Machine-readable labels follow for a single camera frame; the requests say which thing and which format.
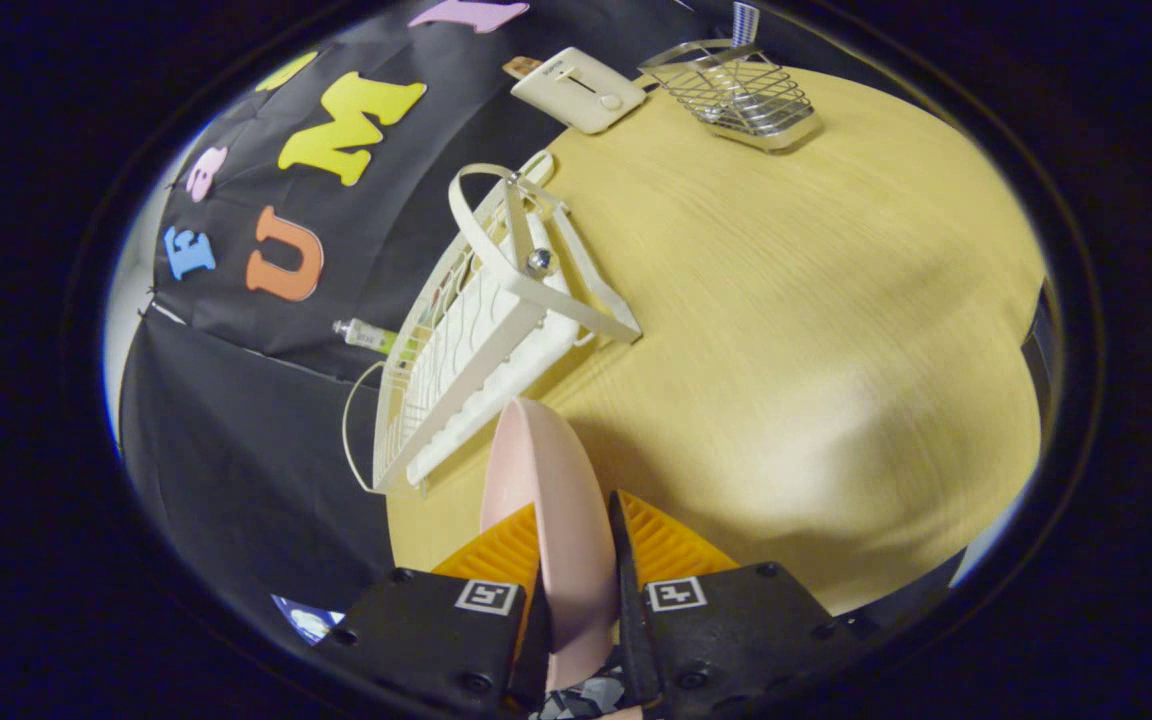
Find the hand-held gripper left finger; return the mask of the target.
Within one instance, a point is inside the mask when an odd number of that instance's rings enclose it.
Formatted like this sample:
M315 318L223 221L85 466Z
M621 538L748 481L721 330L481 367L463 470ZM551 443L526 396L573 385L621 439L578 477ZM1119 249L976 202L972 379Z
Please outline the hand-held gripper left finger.
M538 711L547 694L550 615L535 505L434 570L396 568L371 584L314 655L349 682L435 714Z

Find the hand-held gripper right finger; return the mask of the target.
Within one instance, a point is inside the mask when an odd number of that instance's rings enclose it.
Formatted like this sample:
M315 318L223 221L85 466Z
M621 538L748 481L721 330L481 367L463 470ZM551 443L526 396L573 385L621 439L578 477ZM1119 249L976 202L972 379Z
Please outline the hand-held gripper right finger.
M787 717L838 687L874 621L774 561L740 564L623 491L608 502L627 697L644 717Z

